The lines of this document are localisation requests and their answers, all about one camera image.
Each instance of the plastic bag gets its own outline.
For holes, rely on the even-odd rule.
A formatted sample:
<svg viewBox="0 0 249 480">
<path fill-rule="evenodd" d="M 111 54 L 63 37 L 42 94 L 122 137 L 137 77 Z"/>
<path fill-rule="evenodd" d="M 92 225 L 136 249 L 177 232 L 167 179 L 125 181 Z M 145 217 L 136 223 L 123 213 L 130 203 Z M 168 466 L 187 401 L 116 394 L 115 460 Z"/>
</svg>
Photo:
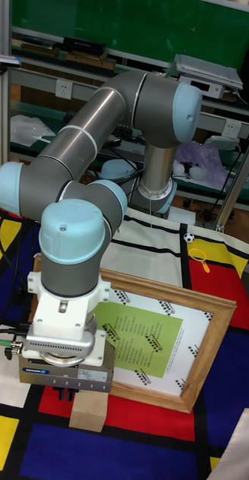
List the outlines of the plastic bag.
<svg viewBox="0 0 249 480">
<path fill-rule="evenodd" d="M 211 187 L 221 190 L 226 181 L 228 172 L 224 169 L 219 156 L 218 148 L 197 142 L 182 143 L 175 153 L 178 162 L 188 162 L 198 166 L 205 173 L 205 180 Z"/>
<path fill-rule="evenodd" d="M 42 139 L 44 135 L 55 136 L 39 118 L 30 118 L 24 115 L 15 115 L 10 121 L 10 140 L 26 147 L 32 146 L 38 140 L 50 143 Z"/>
</svg>

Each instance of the light blue joint cap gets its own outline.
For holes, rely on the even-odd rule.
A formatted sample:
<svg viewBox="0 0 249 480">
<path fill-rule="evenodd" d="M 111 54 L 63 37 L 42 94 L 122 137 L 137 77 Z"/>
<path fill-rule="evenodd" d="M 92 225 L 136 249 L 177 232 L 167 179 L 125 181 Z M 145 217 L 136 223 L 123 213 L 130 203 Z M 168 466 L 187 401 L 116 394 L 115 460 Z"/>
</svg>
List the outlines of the light blue joint cap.
<svg viewBox="0 0 249 480">
<path fill-rule="evenodd" d="M 122 158 L 108 160 L 101 169 L 100 177 L 105 180 L 119 180 L 132 175 L 137 170 L 137 165 L 131 162 L 131 165 Z"/>
<path fill-rule="evenodd" d="M 75 265 L 92 258 L 105 238 L 104 217 L 90 202 L 65 199 L 43 211 L 40 248 L 47 258 L 62 265 Z"/>
<path fill-rule="evenodd" d="M 7 162 L 0 167 L 0 208 L 20 216 L 20 173 L 24 163 Z"/>
<path fill-rule="evenodd" d="M 123 221 L 125 212 L 128 207 L 128 199 L 125 195 L 125 192 L 121 189 L 121 187 L 119 187 L 116 183 L 114 183 L 114 181 L 110 181 L 110 180 L 96 180 L 96 181 L 93 181 L 90 185 L 103 185 L 104 187 L 112 191 L 112 193 L 116 196 L 116 198 L 120 203 L 121 211 L 122 211 L 121 221 Z"/>
<path fill-rule="evenodd" d="M 166 200 L 166 202 L 163 204 L 163 207 L 160 208 L 160 210 L 157 210 L 157 213 L 166 213 L 168 209 L 170 208 L 171 202 L 173 201 L 173 197 L 175 195 L 175 192 L 177 190 L 177 184 L 175 181 L 172 182 L 172 190 Z"/>
<path fill-rule="evenodd" d="M 180 143 L 190 142 L 197 128 L 203 96 L 197 87 L 181 82 L 172 105 L 172 123 L 175 137 Z"/>
</svg>

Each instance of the metal pole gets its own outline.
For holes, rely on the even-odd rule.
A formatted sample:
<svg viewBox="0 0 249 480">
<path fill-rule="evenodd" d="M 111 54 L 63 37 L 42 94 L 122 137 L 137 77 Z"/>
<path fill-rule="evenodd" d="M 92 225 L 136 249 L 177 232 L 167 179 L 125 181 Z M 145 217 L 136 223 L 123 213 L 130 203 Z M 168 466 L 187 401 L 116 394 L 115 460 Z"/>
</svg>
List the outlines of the metal pole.
<svg viewBox="0 0 249 480">
<path fill-rule="evenodd" d="M 236 173 L 235 178 L 232 184 L 230 185 L 226 198 L 223 201 L 223 205 L 221 206 L 221 209 L 214 222 L 213 230 L 217 230 L 218 232 L 224 231 L 226 222 L 230 216 L 231 211 L 234 208 L 234 205 L 236 204 L 237 199 L 239 198 L 239 194 L 241 193 L 241 190 L 246 182 L 248 175 L 249 175 L 249 145 L 241 161 L 241 165 L 238 168 L 238 172 Z"/>
<path fill-rule="evenodd" d="M 12 0 L 0 0 L 0 55 L 11 55 Z M 0 166 L 10 160 L 11 69 L 0 76 Z"/>
</svg>

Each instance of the green cable connector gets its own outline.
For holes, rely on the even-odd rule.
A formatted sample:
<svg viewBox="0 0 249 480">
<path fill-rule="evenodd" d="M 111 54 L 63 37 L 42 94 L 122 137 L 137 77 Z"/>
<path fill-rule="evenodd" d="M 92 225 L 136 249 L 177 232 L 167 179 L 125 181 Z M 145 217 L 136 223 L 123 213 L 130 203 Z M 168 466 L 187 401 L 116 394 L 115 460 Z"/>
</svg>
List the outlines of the green cable connector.
<svg viewBox="0 0 249 480">
<path fill-rule="evenodd" d="M 0 340 L 0 345 L 3 347 L 10 347 L 11 346 L 11 341 L 10 340 Z"/>
</svg>

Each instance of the soccer ball icon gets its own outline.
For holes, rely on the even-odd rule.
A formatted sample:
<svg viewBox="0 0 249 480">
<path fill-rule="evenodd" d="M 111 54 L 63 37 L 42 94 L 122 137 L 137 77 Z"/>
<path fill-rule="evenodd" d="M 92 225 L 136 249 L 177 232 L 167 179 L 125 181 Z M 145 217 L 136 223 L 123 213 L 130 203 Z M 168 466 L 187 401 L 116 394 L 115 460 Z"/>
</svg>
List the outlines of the soccer ball icon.
<svg viewBox="0 0 249 480">
<path fill-rule="evenodd" d="M 184 240 L 187 243 L 192 243 L 194 241 L 194 239 L 195 239 L 195 237 L 194 237 L 193 233 L 185 233 Z"/>
</svg>

